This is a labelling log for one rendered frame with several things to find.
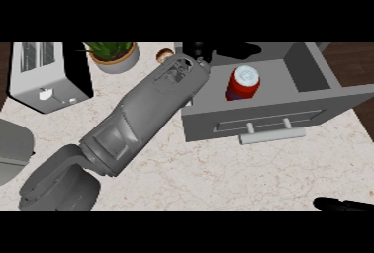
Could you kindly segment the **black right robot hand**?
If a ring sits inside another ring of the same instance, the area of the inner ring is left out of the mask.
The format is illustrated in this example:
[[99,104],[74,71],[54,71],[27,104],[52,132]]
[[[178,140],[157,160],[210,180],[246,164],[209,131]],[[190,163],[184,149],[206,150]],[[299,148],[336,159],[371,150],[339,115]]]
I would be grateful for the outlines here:
[[336,198],[318,197],[314,206],[323,211],[374,211],[374,205]]

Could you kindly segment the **green plant in pot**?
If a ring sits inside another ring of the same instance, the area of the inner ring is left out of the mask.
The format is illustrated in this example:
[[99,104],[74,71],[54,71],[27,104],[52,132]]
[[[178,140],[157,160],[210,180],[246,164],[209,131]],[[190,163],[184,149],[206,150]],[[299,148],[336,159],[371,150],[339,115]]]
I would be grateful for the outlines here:
[[135,42],[86,42],[85,46],[85,52],[102,72],[122,74],[135,67],[141,57]]

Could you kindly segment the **grey drawer box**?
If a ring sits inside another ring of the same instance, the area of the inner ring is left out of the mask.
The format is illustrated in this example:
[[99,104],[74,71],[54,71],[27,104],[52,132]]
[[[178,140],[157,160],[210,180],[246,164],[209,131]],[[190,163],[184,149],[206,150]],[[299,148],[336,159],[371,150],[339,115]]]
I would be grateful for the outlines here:
[[[256,42],[262,52],[247,60],[215,56],[210,78],[187,107],[187,114],[241,110],[249,118],[309,111],[345,112],[374,97],[374,84],[342,87],[312,42]],[[252,99],[226,101],[231,71],[255,67],[260,87]]]

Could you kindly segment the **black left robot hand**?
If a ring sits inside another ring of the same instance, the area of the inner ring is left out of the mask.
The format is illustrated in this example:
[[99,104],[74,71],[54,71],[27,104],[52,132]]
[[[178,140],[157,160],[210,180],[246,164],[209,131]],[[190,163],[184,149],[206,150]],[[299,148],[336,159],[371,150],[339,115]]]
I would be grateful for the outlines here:
[[213,56],[244,60],[262,52],[260,46],[249,42],[185,42],[184,54],[194,59],[212,62]]

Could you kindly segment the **red can with white lid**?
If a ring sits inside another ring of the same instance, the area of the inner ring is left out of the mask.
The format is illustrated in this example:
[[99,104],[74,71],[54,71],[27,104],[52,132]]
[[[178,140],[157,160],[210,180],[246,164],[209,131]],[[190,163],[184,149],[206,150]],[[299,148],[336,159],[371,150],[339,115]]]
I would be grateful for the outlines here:
[[260,75],[249,66],[238,66],[229,75],[225,99],[228,101],[252,99],[260,87]]

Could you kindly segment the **small brown round object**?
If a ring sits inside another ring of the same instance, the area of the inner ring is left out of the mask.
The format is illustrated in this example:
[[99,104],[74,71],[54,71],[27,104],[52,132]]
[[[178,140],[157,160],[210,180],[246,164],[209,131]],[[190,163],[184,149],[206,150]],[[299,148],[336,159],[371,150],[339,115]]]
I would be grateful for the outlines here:
[[169,57],[172,57],[175,55],[175,52],[169,49],[169,48],[164,48],[160,50],[160,52],[157,53],[157,61],[160,63],[163,63]]

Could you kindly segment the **white toaster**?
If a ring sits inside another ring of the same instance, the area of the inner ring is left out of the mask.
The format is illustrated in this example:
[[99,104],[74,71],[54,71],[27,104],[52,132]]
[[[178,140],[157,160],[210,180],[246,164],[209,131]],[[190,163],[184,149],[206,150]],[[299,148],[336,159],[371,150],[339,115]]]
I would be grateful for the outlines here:
[[14,42],[9,97],[49,114],[93,97],[82,42]]

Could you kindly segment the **grey rounded appliance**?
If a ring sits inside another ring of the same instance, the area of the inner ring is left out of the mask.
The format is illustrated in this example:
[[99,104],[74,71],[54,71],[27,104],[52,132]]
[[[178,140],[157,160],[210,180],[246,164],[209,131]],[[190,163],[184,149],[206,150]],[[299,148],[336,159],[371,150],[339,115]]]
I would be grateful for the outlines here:
[[0,119],[0,186],[20,174],[34,155],[31,131]]

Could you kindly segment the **grey drawer front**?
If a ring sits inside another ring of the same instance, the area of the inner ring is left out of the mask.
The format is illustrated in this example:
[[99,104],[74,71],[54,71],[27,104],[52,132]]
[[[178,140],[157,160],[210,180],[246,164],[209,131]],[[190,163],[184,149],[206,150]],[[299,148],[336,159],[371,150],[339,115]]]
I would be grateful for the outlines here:
[[284,119],[293,127],[317,126],[374,97],[374,84],[303,93],[260,86],[252,99],[237,101],[212,94],[200,92],[182,110],[187,141],[246,134],[247,124],[255,132],[281,130]]

